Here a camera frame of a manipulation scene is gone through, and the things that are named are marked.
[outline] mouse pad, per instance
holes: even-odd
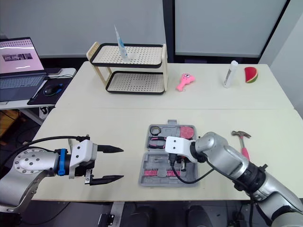
[[[28,101],[28,105],[43,105],[43,104],[56,104],[60,96],[63,94],[69,83],[71,82],[71,78],[61,78],[61,79],[49,79],[47,82],[43,85],[43,87],[37,92],[37,94],[32,97]],[[58,94],[55,94],[53,96],[45,96],[43,94],[43,91],[45,90],[46,86],[48,85],[58,85],[63,84],[62,91]]]

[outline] laptop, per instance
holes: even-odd
[[[46,76],[29,37],[0,40],[0,102],[30,99]]]

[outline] desk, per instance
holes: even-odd
[[[49,77],[58,77],[58,76],[63,76],[63,75],[69,75],[69,76],[74,76],[76,74],[76,70],[74,68],[65,68],[62,69],[61,73],[58,75],[49,75]],[[7,102],[5,105],[0,105],[0,110],[13,110],[13,109],[19,109],[22,113],[24,113],[26,116],[31,118],[33,121],[35,121],[38,124],[42,124],[43,120],[37,116],[35,113],[32,111],[28,110],[28,108],[35,108],[35,107],[44,107],[44,106],[54,106],[54,104],[43,104],[43,105],[28,105],[29,99],[26,100],[17,100],[17,101],[10,101]]]
[[[244,68],[254,66],[259,77],[245,83]],[[276,78],[265,64],[239,65],[231,88],[223,87],[228,64],[168,64],[168,91],[163,95],[112,94],[105,90],[101,79],[87,61],[72,80],[56,107],[77,108],[160,108],[160,109],[293,109]],[[127,68],[119,70],[142,70]],[[196,81],[175,88],[181,74],[191,73]]]
[[[86,135],[97,144],[113,145],[124,152],[103,154],[93,169],[96,178],[103,175],[125,175],[106,185],[84,185],[84,177],[69,180],[46,177],[39,185],[36,200],[54,201],[171,201],[171,200],[246,200],[244,192],[234,189],[230,180],[212,172],[193,188],[148,188],[138,184],[139,170],[150,124],[192,124],[198,135],[214,131],[240,150],[239,138],[232,130],[243,130],[252,137],[245,139],[250,159],[258,166],[268,164],[267,171],[303,197],[302,138],[303,120],[296,110],[174,110],[55,108],[34,139],[61,135]],[[69,147],[67,140],[39,143],[55,149]],[[199,164],[199,175],[210,169]]]

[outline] gray plastic case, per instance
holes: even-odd
[[[148,151],[143,156],[139,175],[139,185],[145,187],[195,187],[198,183],[186,184],[181,182],[176,176],[167,176],[167,171],[172,171],[169,164],[169,155],[165,153],[165,149],[149,148],[150,137],[155,137],[150,133],[153,126],[161,128],[161,133],[157,136],[180,136],[180,127],[187,126],[194,129],[193,139],[196,140],[196,128],[193,125],[178,125],[177,120],[168,120],[168,124],[150,125],[146,138],[146,148]],[[164,141],[156,141],[157,146],[165,145]],[[181,168],[180,163],[174,165],[176,171]],[[157,176],[144,176],[145,170],[157,170]],[[180,177],[185,181],[193,181],[198,178],[198,165],[196,163],[187,163],[186,171],[180,171]]]

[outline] pliers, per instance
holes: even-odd
[[[157,141],[157,140],[162,140],[162,141],[166,141],[166,137],[164,136],[157,136],[157,137],[150,137],[151,141]],[[154,149],[164,149],[165,148],[165,143],[164,145],[153,145],[153,144],[149,144],[148,145],[149,148],[154,148]]]

